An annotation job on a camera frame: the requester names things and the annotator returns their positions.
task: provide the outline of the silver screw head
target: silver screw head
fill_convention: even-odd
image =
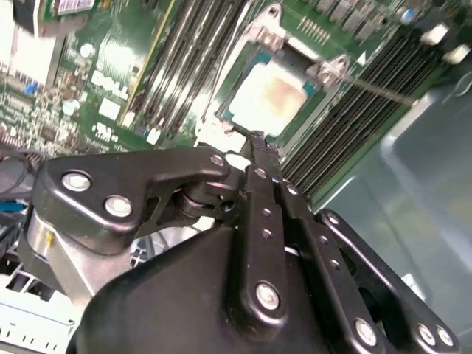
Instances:
[[[377,344],[377,337],[375,336],[374,330],[367,322],[365,322],[363,319],[356,319],[354,325],[359,337],[361,337],[365,344],[371,347],[374,347]]]
[[[433,333],[424,325],[418,325],[418,331],[420,332],[421,338],[431,346],[436,345],[436,339],[433,337]]]
[[[296,191],[295,187],[292,186],[291,184],[287,184],[287,189],[290,192],[290,194],[297,195],[298,192]]]
[[[257,284],[256,296],[260,304],[267,310],[275,310],[279,307],[279,295],[269,284],[264,282]]]
[[[256,168],[255,173],[259,177],[266,179],[266,172],[262,168]]]
[[[62,184],[68,190],[83,192],[91,186],[90,178],[82,173],[70,172],[63,176]]]
[[[330,221],[334,223],[335,225],[339,224],[338,218],[334,216],[333,214],[328,214],[327,218],[330,219]]]
[[[210,160],[212,160],[212,162],[214,164],[216,164],[217,166],[223,166],[224,165],[224,160],[221,156],[219,155],[213,155],[212,157],[210,157]]]
[[[452,341],[451,336],[444,328],[437,326],[437,334],[440,336],[444,344],[448,345],[449,347],[454,346],[454,342]]]
[[[113,216],[126,218],[133,211],[133,206],[127,198],[116,195],[105,201],[105,209]]]

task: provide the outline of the capacitor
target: capacitor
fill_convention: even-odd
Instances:
[[[397,11],[397,16],[401,24],[410,24],[415,20],[415,13],[413,9],[408,7],[401,7]]]
[[[25,94],[34,94],[38,90],[38,83],[29,83],[24,87]]]
[[[62,104],[62,113],[66,116],[72,116],[80,108],[80,103],[77,100],[67,100]]]
[[[85,43],[81,46],[79,52],[82,58],[88,59],[94,54],[95,48],[90,43]]]

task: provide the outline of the ram slot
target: ram slot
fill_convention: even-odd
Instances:
[[[190,40],[182,47],[181,60],[174,67],[172,82],[169,89],[163,91],[162,96],[154,101],[151,108],[152,120],[150,126],[166,123],[170,107],[176,104],[184,88],[188,85],[188,77],[198,65],[201,53],[207,45],[207,38],[216,24],[221,22],[226,3],[221,1],[207,1],[207,11],[202,12],[191,27]]]
[[[203,45],[204,50],[200,53],[192,70],[188,71],[188,75],[184,79],[185,85],[182,87],[180,95],[167,106],[163,114],[166,120],[165,128],[168,129],[167,135],[171,139],[207,81],[215,62],[221,57],[221,51],[225,47],[224,44],[231,37],[230,32],[235,24],[237,14],[243,8],[243,1],[231,1],[231,3],[232,5],[230,6],[228,4],[224,6],[221,16],[207,33],[207,41]]]
[[[408,84],[408,78],[411,74],[417,74],[417,69],[420,71],[423,70],[424,66],[427,66],[427,62],[416,57],[417,51],[413,51],[406,59],[416,62],[419,64],[414,70],[405,70],[405,72],[400,77],[392,77],[387,80],[386,85],[391,84],[393,80],[397,82],[402,82],[404,85],[392,86],[392,89],[405,92],[404,87]],[[395,69],[405,69],[404,66],[408,63],[403,62],[403,65],[396,66]],[[344,129],[344,131],[332,139],[331,142],[328,142],[323,148],[323,154],[321,155],[322,163],[313,171],[316,173],[316,177],[310,181],[306,180],[306,183],[302,184],[302,188],[305,188],[308,192],[312,191],[314,187],[319,185],[319,182],[322,180],[319,173],[326,172],[330,168],[339,165],[339,162],[345,161],[343,156],[350,155],[346,154],[347,152],[353,152],[351,148],[353,145],[359,145],[362,142],[365,142],[366,138],[370,135],[367,132],[372,133],[378,129],[378,125],[384,122],[388,118],[388,115],[384,115],[383,119],[379,119],[379,113],[382,109],[385,109],[385,106],[388,105],[388,100],[384,97],[367,97],[366,100],[362,100],[363,105],[359,108],[354,114],[353,119],[350,121],[350,124]]]
[[[409,85],[408,89],[406,92],[408,94],[412,94],[414,90],[417,88],[417,86],[422,83],[433,71],[434,68],[436,68],[436,64],[429,63],[426,68],[423,69],[423,71],[416,77],[415,82],[411,85]],[[386,117],[389,117],[390,115],[394,114],[394,112],[400,107],[398,103],[394,103],[392,101],[389,101],[387,99],[384,99],[388,102],[384,103],[383,105],[379,105],[376,109],[376,111],[382,110],[385,114]],[[315,173],[321,173],[322,178],[319,178],[316,181],[312,181],[310,185],[307,186],[307,191],[308,193],[314,193],[317,191],[319,187],[321,187],[323,184],[327,183],[330,179],[330,175],[327,174],[326,172],[329,169],[333,170],[338,170],[339,168],[342,167],[342,165],[349,159],[348,157],[345,156],[351,156],[353,155],[358,149],[362,148],[362,146],[369,141],[369,138],[372,137],[373,134],[376,134],[376,132],[381,128],[382,124],[384,124],[386,119],[379,119],[378,121],[375,121],[373,125],[369,128],[368,131],[362,131],[362,139],[351,139],[349,142],[346,142],[346,147],[343,151],[340,151],[337,155],[337,158],[333,160],[333,164],[329,164],[323,168],[319,169],[319,172],[316,171]]]
[[[139,112],[139,114],[144,114],[144,117],[148,116],[149,108],[167,87],[170,79],[169,71],[178,58],[178,51],[184,42],[185,35],[188,33],[192,19],[200,8],[199,4],[199,1],[184,1],[181,4],[182,9],[178,9],[178,11],[182,11],[182,14],[178,16],[170,31],[164,50],[159,56],[145,89],[144,101]]]
[[[397,45],[404,45],[406,42],[402,38],[392,39],[387,46],[384,48],[381,54],[377,57],[377,60],[369,66],[363,77],[368,77],[370,79],[371,74],[375,71],[381,69],[383,63],[389,63],[390,60],[393,60],[393,52]],[[354,96],[361,91],[359,88],[350,89],[341,99],[341,101],[334,107],[331,112],[328,114],[328,117],[323,119],[319,127],[315,130],[309,142],[312,144],[305,144],[299,149],[299,151],[294,155],[293,158],[288,160],[284,165],[284,171],[286,173],[286,178],[292,180],[293,178],[298,177],[297,173],[303,173],[303,170],[300,170],[301,166],[307,164],[307,160],[310,158],[310,152],[315,151],[318,146],[322,143],[323,136],[328,135],[333,129],[335,129],[344,116],[344,112],[349,111],[352,108],[352,105],[355,104]]]
[[[397,34],[362,74],[363,80],[411,95],[440,63],[440,56],[418,45],[416,35]],[[352,87],[307,142],[282,167],[284,177],[307,196],[320,191],[401,105]]]
[[[387,62],[385,62],[385,67],[389,68],[388,72],[392,73],[396,72],[399,69],[402,69],[402,64],[407,63],[407,60],[410,60],[411,58],[413,58],[413,55],[417,54],[413,51],[409,52],[409,56],[407,56],[406,58],[399,58],[399,54],[402,52],[404,46],[408,46],[407,44],[408,42],[405,41],[404,44],[400,45],[400,48],[398,48],[399,50],[396,53],[392,53],[389,58],[387,58]],[[377,85],[380,87],[388,87],[392,80],[395,79],[395,75],[391,74],[389,76],[389,80],[387,80],[387,82],[385,83],[383,78],[386,72],[386,70],[379,70],[375,73],[375,75],[370,78],[369,81],[373,85]],[[380,98],[379,96],[371,94],[368,91],[363,91],[359,89],[356,90],[356,92],[358,93],[356,100],[353,100],[353,102],[351,102],[349,105],[344,107],[342,111],[339,112],[336,123],[329,126],[327,131],[324,133],[323,138],[319,139],[319,144],[322,145],[322,148],[316,147],[316,152],[314,153],[314,156],[310,156],[311,159],[323,159],[329,153],[330,146],[333,143],[336,143],[345,134],[349,133],[351,127],[356,124],[358,112],[363,112],[365,109],[368,108],[369,104],[373,100]],[[311,173],[311,166],[306,166],[296,174],[296,178],[303,181],[301,185],[305,186],[307,182],[307,176]]]
[[[150,122],[150,125],[155,125],[159,122],[159,118],[167,106],[163,103],[173,102],[183,89],[185,77],[188,75],[188,72],[192,70],[192,63],[195,62],[195,56],[198,54],[204,36],[212,20],[215,18],[215,15],[221,11],[218,5],[220,5],[220,1],[218,0],[206,0],[202,5],[202,8],[207,10],[200,12],[190,27],[189,38],[178,54],[180,60],[172,67],[168,75],[170,82],[169,80],[167,81],[167,85],[153,102],[153,107],[150,110],[153,115],[153,120]]]

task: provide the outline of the microchip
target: microchip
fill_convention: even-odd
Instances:
[[[54,142],[56,139],[57,131],[54,128],[43,125],[39,136],[47,142]]]
[[[256,64],[229,104],[232,121],[248,131],[279,136],[308,98],[305,83],[275,61]]]
[[[361,28],[361,30],[359,31],[359,33],[357,34],[355,39],[357,39],[358,41],[363,42],[363,41],[367,40],[375,32],[376,29],[377,29],[376,25],[373,22],[368,21]]]
[[[98,147],[93,146],[92,144],[88,142],[84,142],[84,141],[79,141],[77,143],[75,150],[79,154],[83,154],[83,155],[94,155],[94,154],[100,153],[100,149]]]
[[[83,80],[83,79],[80,78],[80,77],[77,78],[77,83],[76,83],[77,89],[81,90],[81,89],[83,89],[85,86],[86,86],[85,80]]]
[[[349,2],[341,0],[338,6],[336,6],[336,8],[334,9],[333,13],[331,14],[330,20],[335,22],[341,22],[341,20],[346,16],[347,11],[349,11],[350,8],[351,6]]]
[[[363,17],[360,12],[354,11],[351,16],[349,16],[349,18],[346,20],[342,29],[346,32],[352,33],[359,26],[359,24],[361,24],[362,20]]]

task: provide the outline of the blue component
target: blue component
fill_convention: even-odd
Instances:
[[[26,85],[23,92],[25,94],[34,94],[38,90],[38,83],[30,83]]]
[[[414,21],[414,11],[412,9],[405,9],[400,17],[402,24],[410,24]]]
[[[21,212],[26,207],[21,203],[10,201],[0,202],[0,212]]]

